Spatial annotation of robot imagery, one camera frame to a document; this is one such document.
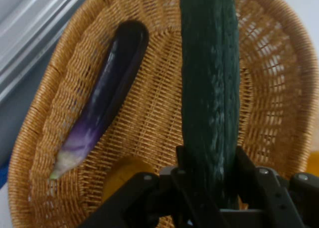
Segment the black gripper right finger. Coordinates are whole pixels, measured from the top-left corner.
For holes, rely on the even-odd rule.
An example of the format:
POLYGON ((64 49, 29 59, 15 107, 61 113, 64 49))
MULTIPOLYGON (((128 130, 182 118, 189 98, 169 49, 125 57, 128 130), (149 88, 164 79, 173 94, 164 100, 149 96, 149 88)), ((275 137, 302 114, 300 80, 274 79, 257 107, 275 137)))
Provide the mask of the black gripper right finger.
POLYGON ((319 178, 313 174, 295 173, 286 180, 270 167, 255 166, 238 146, 236 188, 255 216, 257 227, 319 226, 319 178))

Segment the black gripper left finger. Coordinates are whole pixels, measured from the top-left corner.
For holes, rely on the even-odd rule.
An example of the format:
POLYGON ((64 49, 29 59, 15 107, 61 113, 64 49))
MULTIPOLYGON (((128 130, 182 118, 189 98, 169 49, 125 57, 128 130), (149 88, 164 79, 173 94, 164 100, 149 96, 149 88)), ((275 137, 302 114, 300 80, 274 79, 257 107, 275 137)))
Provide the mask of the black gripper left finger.
POLYGON ((178 166, 168 175, 140 172, 86 218, 81 228, 155 228, 170 216, 176 228, 222 228, 224 218, 186 170, 189 155, 176 148, 178 166))

